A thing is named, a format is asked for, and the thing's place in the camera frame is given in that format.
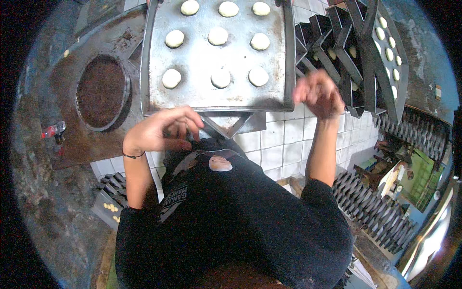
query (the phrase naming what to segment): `bread dough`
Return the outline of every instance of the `bread dough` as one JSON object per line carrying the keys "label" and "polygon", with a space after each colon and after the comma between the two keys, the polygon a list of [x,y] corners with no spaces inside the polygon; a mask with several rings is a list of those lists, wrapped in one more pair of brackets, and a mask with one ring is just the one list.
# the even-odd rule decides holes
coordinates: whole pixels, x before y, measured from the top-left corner
{"label": "bread dough", "polygon": [[351,55],[353,58],[356,58],[356,56],[358,56],[358,55],[356,54],[356,46],[352,45],[348,51],[350,52],[350,55]]}
{"label": "bread dough", "polygon": [[265,50],[269,47],[269,38],[264,33],[257,33],[252,37],[250,45],[255,50]]}
{"label": "bread dough", "polygon": [[165,37],[165,44],[170,48],[176,48],[183,44],[184,34],[179,30],[170,31]]}
{"label": "bread dough", "polygon": [[337,55],[335,54],[334,50],[332,48],[329,48],[327,50],[327,53],[329,53],[329,56],[330,58],[332,58],[332,60],[335,60],[337,58]]}
{"label": "bread dough", "polygon": [[380,53],[380,55],[382,55],[382,48],[380,47],[380,44],[379,44],[377,41],[375,41],[375,40],[374,40],[374,42],[375,42],[375,44],[376,44],[376,46],[377,46],[378,52]]}
{"label": "bread dough", "polygon": [[178,85],[178,83],[180,83],[180,81],[181,74],[174,69],[167,70],[162,76],[162,84],[166,88],[174,88]]}
{"label": "bread dough", "polygon": [[269,14],[269,5],[263,2],[256,2],[252,6],[252,12],[257,16],[266,16]]}
{"label": "bread dough", "polygon": [[393,51],[391,51],[390,48],[387,48],[387,49],[385,50],[385,55],[387,56],[388,61],[392,61],[392,60],[393,60]]}
{"label": "bread dough", "polygon": [[380,17],[380,18],[378,19],[378,21],[380,22],[380,25],[381,25],[382,28],[384,28],[384,29],[387,28],[388,23],[387,23],[387,20],[385,20],[385,18]]}
{"label": "bread dough", "polygon": [[181,13],[183,13],[183,15],[194,15],[197,13],[197,11],[199,10],[199,3],[197,3],[196,0],[188,0],[188,1],[185,1],[182,5],[181,5]]}
{"label": "bread dough", "polygon": [[357,90],[358,90],[358,85],[357,85],[356,82],[354,82],[354,81],[351,82],[351,90],[353,90],[353,91],[357,91]]}
{"label": "bread dough", "polygon": [[384,40],[384,39],[385,39],[385,31],[383,31],[382,28],[377,27],[377,28],[376,28],[376,33],[377,33],[377,38],[378,38],[379,40]]}
{"label": "bread dough", "polygon": [[400,80],[400,73],[398,70],[396,69],[393,69],[393,78],[396,80],[396,81],[399,81]]}
{"label": "bread dough", "polygon": [[391,86],[391,91],[393,92],[393,97],[395,99],[397,99],[398,98],[398,91],[397,91],[397,89],[396,89],[396,87],[394,85]]}
{"label": "bread dough", "polygon": [[234,17],[239,12],[239,7],[233,2],[226,1],[218,7],[218,13],[223,17]]}
{"label": "bread dough", "polygon": [[395,48],[396,47],[396,41],[393,37],[388,37],[388,43],[390,44],[391,48]]}
{"label": "bread dough", "polygon": [[253,68],[249,72],[249,81],[256,87],[265,85],[269,80],[269,76],[266,71],[261,67]]}
{"label": "bread dough", "polygon": [[231,82],[231,75],[225,69],[217,69],[210,77],[212,84],[217,88],[225,88]]}
{"label": "bread dough", "polygon": [[208,33],[208,41],[211,45],[222,45],[228,40],[228,32],[221,27],[214,27]]}

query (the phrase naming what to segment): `hand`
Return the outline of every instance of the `hand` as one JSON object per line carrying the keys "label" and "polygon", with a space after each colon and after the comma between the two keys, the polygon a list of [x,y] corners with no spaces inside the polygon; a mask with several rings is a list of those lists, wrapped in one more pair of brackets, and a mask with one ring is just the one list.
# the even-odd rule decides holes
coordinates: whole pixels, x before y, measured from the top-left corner
{"label": "hand", "polygon": [[296,104],[305,103],[318,119],[337,118],[345,108],[337,86],[324,70],[299,79],[292,98]]}
{"label": "hand", "polygon": [[[199,140],[199,128],[203,127],[201,117],[189,106],[161,110],[127,132],[123,152],[137,156],[145,151],[191,150],[191,143],[185,140],[187,130]],[[171,138],[164,138],[164,131],[169,131]]]}

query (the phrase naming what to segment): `raw dough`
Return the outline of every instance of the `raw dough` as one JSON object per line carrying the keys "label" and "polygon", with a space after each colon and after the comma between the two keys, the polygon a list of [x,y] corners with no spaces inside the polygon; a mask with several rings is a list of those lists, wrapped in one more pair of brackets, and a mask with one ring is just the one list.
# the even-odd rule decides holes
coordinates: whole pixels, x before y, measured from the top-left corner
{"label": "raw dough", "polygon": [[181,5],[181,13],[183,13],[183,15],[194,15],[197,13],[198,10],[199,10],[199,3],[197,3],[196,0],[185,1]]}
{"label": "raw dough", "polygon": [[266,71],[261,67],[253,68],[249,72],[249,81],[256,87],[265,85],[269,80],[269,76]]}
{"label": "raw dough", "polygon": [[183,44],[184,34],[179,30],[170,31],[165,37],[165,44],[170,48],[176,48]]}
{"label": "raw dough", "polygon": [[396,81],[400,80],[400,73],[399,73],[399,71],[396,70],[396,69],[393,69],[393,78],[394,78]]}
{"label": "raw dough", "polygon": [[264,33],[257,33],[252,37],[250,45],[255,50],[265,50],[269,47],[269,38]]}
{"label": "raw dough", "polygon": [[376,33],[377,33],[377,38],[378,38],[379,40],[384,40],[384,39],[385,39],[385,32],[383,31],[382,28],[377,27],[377,28],[376,28]]}
{"label": "raw dough", "polygon": [[354,81],[351,82],[351,90],[353,90],[353,91],[357,91],[357,90],[358,90],[358,85],[357,85],[356,82],[354,82]]}
{"label": "raw dough", "polygon": [[162,76],[162,84],[166,88],[174,88],[178,85],[178,83],[180,83],[180,81],[181,74],[174,69],[167,70]]}
{"label": "raw dough", "polygon": [[375,42],[375,44],[376,44],[376,46],[377,46],[378,52],[380,53],[380,55],[382,55],[382,48],[380,47],[380,44],[379,44],[377,41],[375,41],[375,40],[374,40],[374,42]]}
{"label": "raw dough", "polygon": [[218,13],[223,17],[234,17],[239,12],[239,7],[233,2],[223,2],[218,7]]}
{"label": "raw dough", "polygon": [[387,56],[388,61],[392,61],[392,60],[393,60],[393,51],[391,51],[390,48],[387,48],[387,49],[385,50],[385,55]]}
{"label": "raw dough", "polygon": [[393,92],[393,97],[395,99],[397,99],[398,98],[398,91],[397,91],[397,89],[396,89],[396,87],[394,85],[391,86],[391,91]]}
{"label": "raw dough", "polygon": [[263,2],[256,2],[252,6],[252,11],[257,16],[266,16],[269,14],[269,5]]}
{"label": "raw dough", "polygon": [[231,75],[224,69],[217,69],[210,77],[210,80],[217,88],[225,88],[231,82]]}
{"label": "raw dough", "polygon": [[380,25],[382,26],[382,28],[384,28],[384,29],[387,28],[388,23],[387,23],[387,20],[385,20],[385,18],[380,17],[380,18],[378,19],[378,21],[380,22]]}
{"label": "raw dough", "polygon": [[389,37],[388,38],[388,43],[390,44],[391,48],[395,48],[396,47],[396,41],[393,37]]}
{"label": "raw dough", "polygon": [[211,45],[222,45],[228,40],[228,32],[221,27],[214,27],[208,33],[208,41]]}
{"label": "raw dough", "polygon": [[332,58],[332,60],[335,60],[337,58],[337,55],[335,54],[334,50],[332,48],[329,48],[327,50],[327,53],[329,53],[329,56],[330,58]]}
{"label": "raw dough", "polygon": [[350,51],[350,55],[353,58],[356,58],[356,56],[357,56],[357,54],[356,54],[356,46],[352,45],[348,51]]}

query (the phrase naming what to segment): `black bracelet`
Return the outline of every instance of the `black bracelet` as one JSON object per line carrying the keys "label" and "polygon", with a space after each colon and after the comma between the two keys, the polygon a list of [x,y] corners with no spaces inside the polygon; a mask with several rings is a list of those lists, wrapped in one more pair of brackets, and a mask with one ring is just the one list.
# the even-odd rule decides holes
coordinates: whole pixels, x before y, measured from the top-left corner
{"label": "black bracelet", "polygon": [[127,158],[132,158],[132,159],[136,159],[136,158],[139,158],[140,156],[144,155],[145,153],[146,153],[146,152],[143,152],[143,153],[142,153],[142,154],[140,154],[139,156],[137,156],[137,157],[134,157],[134,156],[132,156],[132,155],[127,155],[127,154],[124,154],[124,153],[123,153],[123,151],[122,151],[122,155],[123,155],[124,157],[127,157]]}

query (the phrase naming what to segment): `plastic bottle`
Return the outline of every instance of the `plastic bottle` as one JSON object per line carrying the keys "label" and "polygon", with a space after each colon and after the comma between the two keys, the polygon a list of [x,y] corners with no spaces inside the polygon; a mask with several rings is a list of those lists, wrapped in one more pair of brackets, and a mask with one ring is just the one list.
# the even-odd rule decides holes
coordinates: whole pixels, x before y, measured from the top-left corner
{"label": "plastic bottle", "polygon": [[48,137],[52,137],[54,135],[59,135],[65,129],[66,129],[66,123],[61,120],[61,121],[47,127],[45,132],[42,132],[42,138],[48,138]]}

